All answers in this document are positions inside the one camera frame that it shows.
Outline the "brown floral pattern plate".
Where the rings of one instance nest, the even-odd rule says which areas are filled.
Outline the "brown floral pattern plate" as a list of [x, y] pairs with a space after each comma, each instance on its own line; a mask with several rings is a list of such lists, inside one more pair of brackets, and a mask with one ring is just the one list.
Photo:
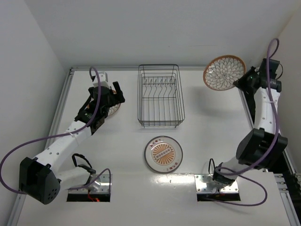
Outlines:
[[223, 55], [212, 60], [203, 72], [205, 85], [215, 91], [234, 88], [234, 82], [246, 73], [244, 61], [234, 55]]

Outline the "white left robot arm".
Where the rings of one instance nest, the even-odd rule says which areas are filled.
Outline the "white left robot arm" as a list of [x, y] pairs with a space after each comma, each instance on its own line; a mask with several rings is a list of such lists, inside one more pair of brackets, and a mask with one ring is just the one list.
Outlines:
[[100, 87], [90, 87], [90, 97], [80, 109], [75, 120], [66, 130], [65, 136], [58, 138], [46, 150], [34, 158], [26, 157], [20, 163], [19, 190], [47, 205], [61, 190], [80, 189], [88, 186], [96, 171], [84, 164], [72, 170], [59, 169], [64, 161], [84, 140], [92, 136], [104, 123], [109, 109], [125, 102], [119, 83], [113, 88], [106, 82]]

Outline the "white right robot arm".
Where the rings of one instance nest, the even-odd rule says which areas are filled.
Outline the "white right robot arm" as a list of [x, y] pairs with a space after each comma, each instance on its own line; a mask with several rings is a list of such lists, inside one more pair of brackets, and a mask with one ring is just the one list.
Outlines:
[[252, 67], [234, 85], [255, 103], [253, 129], [239, 143], [235, 157], [214, 170], [212, 181], [217, 189], [232, 185], [249, 170], [271, 168], [288, 144], [279, 132], [277, 115], [282, 83]]

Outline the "brown lattice pattern plate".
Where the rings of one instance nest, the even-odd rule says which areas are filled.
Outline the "brown lattice pattern plate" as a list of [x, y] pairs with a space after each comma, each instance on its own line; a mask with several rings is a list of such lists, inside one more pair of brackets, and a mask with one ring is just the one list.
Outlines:
[[114, 113], [116, 113], [118, 111], [118, 109], [120, 108], [120, 105], [121, 104], [116, 104], [113, 107], [111, 107], [109, 109], [108, 116], [112, 116]]

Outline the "sunburst pattern plate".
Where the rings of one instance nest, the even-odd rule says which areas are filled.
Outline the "sunburst pattern plate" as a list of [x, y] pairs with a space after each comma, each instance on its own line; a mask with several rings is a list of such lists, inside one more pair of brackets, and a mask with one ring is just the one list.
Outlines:
[[145, 146], [144, 160], [146, 165], [156, 173], [172, 173], [182, 163], [183, 150], [181, 145], [172, 137], [154, 137]]

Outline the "aluminium table frame rail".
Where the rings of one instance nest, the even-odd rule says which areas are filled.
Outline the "aluminium table frame rail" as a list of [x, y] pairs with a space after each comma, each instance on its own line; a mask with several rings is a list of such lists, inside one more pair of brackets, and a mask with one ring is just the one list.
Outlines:
[[[75, 71], [89, 71], [89, 66], [74, 66], [70, 69], [70, 72]], [[175, 66], [96, 66], [97, 71], [138, 71], [138, 69], [175, 69]], [[180, 71], [204, 71], [206, 66], [178, 66]]]

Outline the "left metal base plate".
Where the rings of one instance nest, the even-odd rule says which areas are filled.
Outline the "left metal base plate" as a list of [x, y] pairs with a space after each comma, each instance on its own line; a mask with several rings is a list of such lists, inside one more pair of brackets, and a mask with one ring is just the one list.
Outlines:
[[68, 194], [87, 194], [90, 191], [91, 194], [108, 195], [110, 194], [110, 186], [110, 175], [103, 174], [88, 188], [69, 190]]

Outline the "metal base plate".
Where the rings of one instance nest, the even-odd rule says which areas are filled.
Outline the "metal base plate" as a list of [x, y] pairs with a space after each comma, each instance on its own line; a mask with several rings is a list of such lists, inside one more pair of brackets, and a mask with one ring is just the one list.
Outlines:
[[68, 194], [87, 194], [90, 191], [91, 194], [108, 195], [110, 194], [110, 186], [110, 175], [103, 174], [88, 188], [69, 190]]
[[238, 194], [238, 183], [235, 180], [230, 186], [215, 183], [210, 174], [195, 174], [197, 194]]

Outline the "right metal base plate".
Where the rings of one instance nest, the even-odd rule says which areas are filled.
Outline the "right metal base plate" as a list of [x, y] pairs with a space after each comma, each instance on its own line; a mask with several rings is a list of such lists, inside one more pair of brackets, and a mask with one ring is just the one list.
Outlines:
[[197, 194], [238, 194], [238, 183], [235, 180], [230, 186], [215, 183], [210, 174], [195, 174]]

